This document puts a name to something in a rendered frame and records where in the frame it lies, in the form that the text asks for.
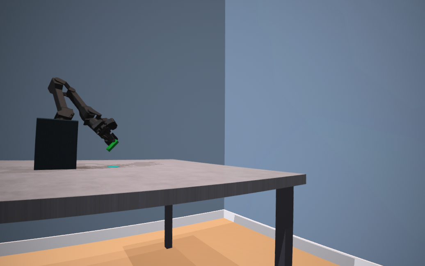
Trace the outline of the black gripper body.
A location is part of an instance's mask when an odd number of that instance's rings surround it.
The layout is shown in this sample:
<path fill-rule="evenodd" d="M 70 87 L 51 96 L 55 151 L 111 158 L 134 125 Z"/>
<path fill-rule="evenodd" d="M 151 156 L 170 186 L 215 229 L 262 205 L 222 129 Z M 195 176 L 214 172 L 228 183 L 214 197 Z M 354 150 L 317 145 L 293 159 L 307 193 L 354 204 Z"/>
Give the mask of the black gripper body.
<path fill-rule="evenodd" d="M 102 126 L 103 124 L 105 125 L 104 121 L 100 119 L 95 124 L 93 124 L 91 128 L 97 135 L 99 135 L 102 131 L 104 131 L 107 128 L 106 126 Z M 118 140 L 116 136 L 114 137 L 114 139 Z M 109 146 L 111 143 L 106 143 L 106 144 Z"/>

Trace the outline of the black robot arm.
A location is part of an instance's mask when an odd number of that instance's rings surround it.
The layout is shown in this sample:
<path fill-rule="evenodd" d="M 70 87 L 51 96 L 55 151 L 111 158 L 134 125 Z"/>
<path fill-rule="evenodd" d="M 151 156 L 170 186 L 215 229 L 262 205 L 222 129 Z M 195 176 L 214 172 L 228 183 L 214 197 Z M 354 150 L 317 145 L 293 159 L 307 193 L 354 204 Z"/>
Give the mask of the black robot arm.
<path fill-rule="evenodd" d="M 62 92 L 63 85 L 67 88 L 67 92 Z M 95 111 L 92 107 L 87 106 L 80 96 L 76 93 L 75 89 L 70 87 L 68 83 L 58 77 L 52 78 L 48 86 L 48 90 L 53 94 L 57 113 L 54 119 L 72 120 L 74 116 L 73 109 L 67 107 L 64 96 L 68 97 L 79 110 L 81 119 L 84 121 L 83 125 L 88 125 L 90 128 L 98 120 L 104 121 L 105 125 L 110 130 L 117 128 L 117 124 L 113 118 L 101 118 L 102 114 Z M 94 116 L 97 115 L 95 118 Z"/>

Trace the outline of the green rectangular post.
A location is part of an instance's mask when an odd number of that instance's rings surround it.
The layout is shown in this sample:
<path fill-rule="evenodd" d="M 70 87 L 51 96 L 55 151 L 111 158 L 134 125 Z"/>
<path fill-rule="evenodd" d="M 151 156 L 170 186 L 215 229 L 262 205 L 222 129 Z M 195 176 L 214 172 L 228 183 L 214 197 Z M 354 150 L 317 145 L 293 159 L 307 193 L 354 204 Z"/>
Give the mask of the green rectangular post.
<path fill-rule="evenodd" d="M 112 142 L 106 149 L 110 152 L 116 145 L 118 141 L 115 140 L 115 142 Z"/>

